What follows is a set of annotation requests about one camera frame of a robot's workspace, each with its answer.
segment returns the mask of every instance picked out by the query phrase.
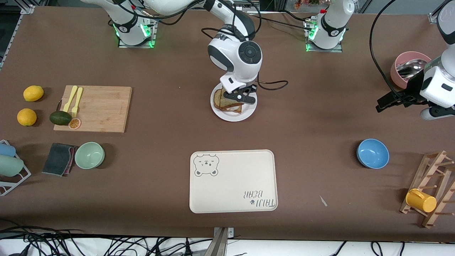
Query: pink bowl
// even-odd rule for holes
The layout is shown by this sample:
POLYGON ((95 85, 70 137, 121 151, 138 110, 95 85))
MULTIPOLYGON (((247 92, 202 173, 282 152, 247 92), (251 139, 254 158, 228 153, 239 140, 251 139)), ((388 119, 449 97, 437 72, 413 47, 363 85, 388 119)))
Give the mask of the pink bowl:
POLYGON ((399 65, 414 60, 414 59, 421 59, 426 61, 427 63, 431 61, 431 59, 423 53, 416 52, 416 51, 407 51, 403 52, 402 54, 398 55, 394 64, 390 68, 390 77, 392 81, 400 88, 406 89, 406 85, 408 84, 408 79, 403 79, 396 69, 399 65))

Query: bowl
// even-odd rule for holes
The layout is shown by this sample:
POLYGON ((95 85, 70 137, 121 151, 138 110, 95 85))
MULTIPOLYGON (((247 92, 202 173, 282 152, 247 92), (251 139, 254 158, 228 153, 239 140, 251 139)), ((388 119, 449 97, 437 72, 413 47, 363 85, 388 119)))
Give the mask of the bowl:
POLYGON ((87 142, 79 147, 74 159, 81 169, 93 169, 103 162, 104 156, 104 150, 100 144, 87 142))
POLYGON ((416 51, 406 51, 403 52, 402 54, 398 55, 398 57, 395 59, 394 64, 390 68, 390 77, 392 78, 392 81, 400 88, 406 89, 406 85, 408 84, 409 79, 403 79, 399 74, 396 69, 399 65, 414 60, 414 59, 421 59, 429 63, 431 61, 430 57, 426 56, 423 53, 416 52, 416 51))
POLYGON ((360 143, 357 148, 357 158, 368 168, 381 169, 389 162, 389 151, 384 143, 369 138, 360 143))

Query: light green mug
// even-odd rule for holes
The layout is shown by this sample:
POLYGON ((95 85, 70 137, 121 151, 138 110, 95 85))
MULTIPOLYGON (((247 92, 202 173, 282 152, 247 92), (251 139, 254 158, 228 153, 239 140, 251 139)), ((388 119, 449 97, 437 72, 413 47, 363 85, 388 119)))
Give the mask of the light green mug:
POLYGON ((19 158, 0 155, 0 174, 6 177, 16 176, 24 167, 24 161, 19 158))

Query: orange slice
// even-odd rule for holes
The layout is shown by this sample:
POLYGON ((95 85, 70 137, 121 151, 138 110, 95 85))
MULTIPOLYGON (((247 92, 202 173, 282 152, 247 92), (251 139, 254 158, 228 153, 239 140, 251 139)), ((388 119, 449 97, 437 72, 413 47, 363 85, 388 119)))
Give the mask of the orange slice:
POLYGON ((68 128, 71 130, 76 130, 81 127, 81 120, 79 118, 73 118, 71 122, 68 124, 68 128))

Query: toast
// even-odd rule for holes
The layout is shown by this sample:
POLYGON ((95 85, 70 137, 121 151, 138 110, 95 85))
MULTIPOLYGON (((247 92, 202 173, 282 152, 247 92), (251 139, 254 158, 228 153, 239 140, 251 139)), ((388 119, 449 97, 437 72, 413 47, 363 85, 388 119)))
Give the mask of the toast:
POLYGON ((232 111, 241 113, 243 103, 235 100, 226 99, 223 94, 226 90, 218 89, 213 96, 213 105, 221 111, 232 111))

